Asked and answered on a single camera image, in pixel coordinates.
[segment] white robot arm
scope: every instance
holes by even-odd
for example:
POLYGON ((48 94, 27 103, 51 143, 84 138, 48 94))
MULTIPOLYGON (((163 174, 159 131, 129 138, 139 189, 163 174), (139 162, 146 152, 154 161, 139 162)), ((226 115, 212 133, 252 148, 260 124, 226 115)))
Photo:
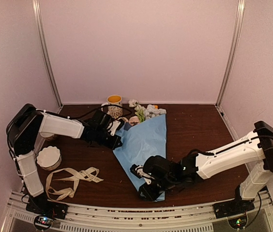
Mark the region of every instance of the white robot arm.
POLYGON ((138 178, 145 178, 139 189, 139 197, 155 201, 159 195, 175 186, 188 187, 213 175, 236 166, 256 161, 256 165, 236 189, 230 203, 215 204, 216 217, 254 209, 257 193, 273 175, 273 128, 263 121, 255 123, 255 129, 243 138, 220 148, 202 152, 194 149, 180 162, 174 163, 161 156, 153 156, 143 166, 133 165, 130 171, 138 178))
POLYGON ((10 154, 30 196, 27 210, 39 214, 49 209, 57 210, 58 215, 64 218, 62 211, 65 211, 65 205, 47 201, 37 172, 34 144, 39 134, 43 137, 64 135, 115 149, 122 146, 121 137, 115 135, 115 131, 122 125, 123 121, 114 120, 101 110, 96 110, 92 118, 83 121, 38 110, 26 104, 9 123, 6 133, 10 154))

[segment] blue paper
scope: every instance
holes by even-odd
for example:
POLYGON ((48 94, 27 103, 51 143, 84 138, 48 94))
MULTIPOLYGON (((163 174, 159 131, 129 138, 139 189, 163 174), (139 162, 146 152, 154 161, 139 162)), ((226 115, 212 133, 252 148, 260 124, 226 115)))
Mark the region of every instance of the blue paper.
MULTIPOLYGON (((130 172, 130 167, 133 164, 144 165, 150 156, 166 157, 166 115, 153 117, 133 127, 126 123, 116 134, 121 136, 122 146, 113 152, 132 184, 138 190, 145 183, 145 180, 133 175, 130 172)), ((157 201, 164 199, 165 194, 163 193, 157 201)))

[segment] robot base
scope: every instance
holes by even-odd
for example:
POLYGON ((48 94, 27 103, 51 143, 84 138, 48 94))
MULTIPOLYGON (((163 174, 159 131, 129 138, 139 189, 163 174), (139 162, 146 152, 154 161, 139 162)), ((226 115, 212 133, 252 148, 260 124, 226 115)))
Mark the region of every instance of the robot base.
POLYGON ((27 211, 44 215, 48 218, 65 219, 68 205, 57 202, 50 202, 47 200, 47 198, 39 196, 35 197, 33 200, 34 202, 31 198, 29 198, 28 204, 26 206, 27 211))
POLYGON ((240 186, 235 189, 235 199, 213 205, 216 218, 225 218, 255 209, 254 200, 244 201, 240 196, 240 186))

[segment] beige ribbon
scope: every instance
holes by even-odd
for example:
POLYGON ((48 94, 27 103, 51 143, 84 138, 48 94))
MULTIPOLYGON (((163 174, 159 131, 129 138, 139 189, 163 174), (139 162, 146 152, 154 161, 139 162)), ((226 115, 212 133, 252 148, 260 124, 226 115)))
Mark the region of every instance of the beige ribbon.
POLYGON ((100 181, 103 181, 103 179, 100 179, 100 178, 97 177, 98 174, 99 174, 99 169, 94 168, 94 167, 90 167, 87 170, 85 170, 85 171, 82 170, 80 172, 78 172, 78 171, 76 171, 76 170, 74 170, 72 168, 62 168, 62 169, 53 171, 51 174, 48 175, 48 177, 46 179, 46 187, 45 187, 46 188, 46 194, 47 194, 49 199, 51 199, 49 194, 60 195, 56 200, 51 199, 52 201, 61 201, 62 199, 66 198, 67 196, 72 198, 72 197, 74 197, 75 191, 76 191, 77 186, 79 184, 79 180, 86 180, 86 181, 89 181, 89 182, 93 181, 93 182, 96 182, 96 183, 98 183, 100 181), (74 181, 73 189, 65 188, 65 189, 57 191, 57 190, 53 189, 50 186, 53 174, 61 172, 61 171, 67 171, 67 172, 71 173, 73 176, 68 177, 68 178, 55 179, 55 180, 74 181))

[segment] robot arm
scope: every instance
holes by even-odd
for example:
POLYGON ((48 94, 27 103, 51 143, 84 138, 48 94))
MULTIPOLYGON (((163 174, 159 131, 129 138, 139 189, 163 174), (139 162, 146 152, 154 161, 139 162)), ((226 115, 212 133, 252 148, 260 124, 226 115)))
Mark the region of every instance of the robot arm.
POLYGON ((44 193, 35 163, 34 144, 38 134, 44 137, 64 135, 115 149, 122 146, 121 138, 114 134, 122 124, 100 110, 92 118, 80 121, 40 111, 33 105, 26 104, 9 123, 7 136, 18 174, 29 195, 37 197, 44 193))
POLYGON ((145 177, 146 183, 138 192, 140 198, 155 201, 165 190, 188 187, 200 179, 252 161, 257 162, 255 167, 236 189, 238 202, 253 201, 273 175, 273 128, 263 121, 255 123, 255 129, 243 138, 215 150, 192 150, 178 163, 161 156, 150 157, 144 166, 133 165, 130 170, 138 178, 145 177))

